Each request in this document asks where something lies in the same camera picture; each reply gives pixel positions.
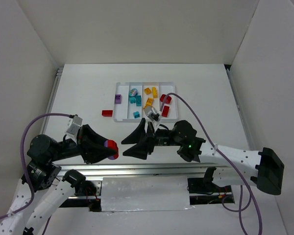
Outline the yellow butterfly lego brick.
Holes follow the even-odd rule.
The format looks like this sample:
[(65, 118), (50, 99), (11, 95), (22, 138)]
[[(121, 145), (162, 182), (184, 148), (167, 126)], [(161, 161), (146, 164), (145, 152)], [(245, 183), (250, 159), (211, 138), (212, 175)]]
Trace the yellow butterfly lego brick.
[(152, 106), (150, 106), (150, 105), (146, 105), (146, 106), (144, 107), (144, 111), (145, 111), (145, 112), (149, 112), (152, 108), (153, 108)]

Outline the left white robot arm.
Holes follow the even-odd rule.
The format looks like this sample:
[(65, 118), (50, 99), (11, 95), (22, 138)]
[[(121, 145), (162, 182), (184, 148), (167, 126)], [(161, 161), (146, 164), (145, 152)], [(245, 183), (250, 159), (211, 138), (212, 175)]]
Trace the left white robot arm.
[(0, 220), (0, 235), (36, 235), (70, 196), (96, 195), (96, 186), (74, 169), (68, 170), (52, 192), (45, 195), (61, 170), (55, 161), (81, 156), (85, 163), (95, 164), (118, 157), (117, 144), (97, 134), (89, 125), (81, 126), (76, 138), (57, 142), (40, 134), (32, 139), (27, 152), (31, 161), (7, 216)]

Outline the yellow square lego brick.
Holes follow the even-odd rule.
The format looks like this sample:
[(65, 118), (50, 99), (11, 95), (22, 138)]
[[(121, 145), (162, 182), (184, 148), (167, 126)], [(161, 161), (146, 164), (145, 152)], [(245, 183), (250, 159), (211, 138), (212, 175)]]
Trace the yellow square lego brick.
[(150, 88), (145, 88), (145, 89), (144, 89), (144, 92), (145, 92), (146, 95), (149, 95), (149, 94), (152, 93), (152, 91), (151, 91)]

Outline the purple square lego brick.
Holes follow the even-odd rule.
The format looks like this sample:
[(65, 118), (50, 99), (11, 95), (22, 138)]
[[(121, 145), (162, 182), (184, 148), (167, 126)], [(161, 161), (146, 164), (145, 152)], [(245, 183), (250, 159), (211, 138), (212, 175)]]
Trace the purple square lego brick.
[(121, 104), (122, 103), (122, 95), (116, 94), (115, 95), (115, 104)]

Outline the purple and red lego stack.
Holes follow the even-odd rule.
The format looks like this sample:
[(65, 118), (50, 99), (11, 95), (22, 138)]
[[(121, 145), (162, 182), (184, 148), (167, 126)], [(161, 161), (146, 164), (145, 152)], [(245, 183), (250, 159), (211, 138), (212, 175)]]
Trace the purple and red lego stack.
[(116, 153), (114, 155), (109, 156), (108, 159), (110, 159), (110, 160), (116, 160), (119, 157), (119, 149), (118, 149), (117, 143), (115, 141), (113, 141), (113, 140), (106, 140), (104, 142), (104, 146), (116, 151)]

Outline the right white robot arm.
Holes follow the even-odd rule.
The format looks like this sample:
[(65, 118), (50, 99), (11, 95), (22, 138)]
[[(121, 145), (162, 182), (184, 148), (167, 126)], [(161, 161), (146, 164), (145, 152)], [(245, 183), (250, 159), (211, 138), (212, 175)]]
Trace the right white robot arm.
[(218, 187), (248, 183), (270, 195), (280, 195), (284, 164), (270, 148), (261, 151), (241, 150), (217, 144), (197, 137), (192, 125), (181, 120), (171, 130), (154, 128), (152, 122), (142, 119), (137, 128), (122, 144), (131, 147), (123, 155), (146, 160), (155, 147), (177, 146), (177, 154), (186, 162), (214, 164), (229, 170), (207, 168), (204, 182)]

